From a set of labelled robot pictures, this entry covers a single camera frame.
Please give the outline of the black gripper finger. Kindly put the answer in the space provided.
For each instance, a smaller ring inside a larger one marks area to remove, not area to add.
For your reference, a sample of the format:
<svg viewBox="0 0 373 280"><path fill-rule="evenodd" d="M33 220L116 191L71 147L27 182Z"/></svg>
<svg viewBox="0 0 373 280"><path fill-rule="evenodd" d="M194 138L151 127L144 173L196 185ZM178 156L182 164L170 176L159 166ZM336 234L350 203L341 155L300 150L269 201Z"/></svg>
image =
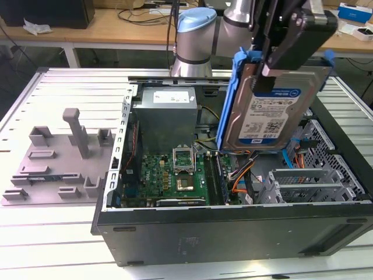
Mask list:
<svg viewBox="0 0 373 280"><path fill-rule="evenodd" d="M288 30L292 4L293 1L264 1L261 40L252 44L254 50L262 52L254 72L253 92L271 92L276 75L291 68Z"/></svg>
<svg viewBox="0 0 373 280"><path fill-rule="evenodd" d="M262 12L264 7L263 0L252 1L251 19L249 21L249 31L252 33L252 44L259 44L262 35Z"/></svg>

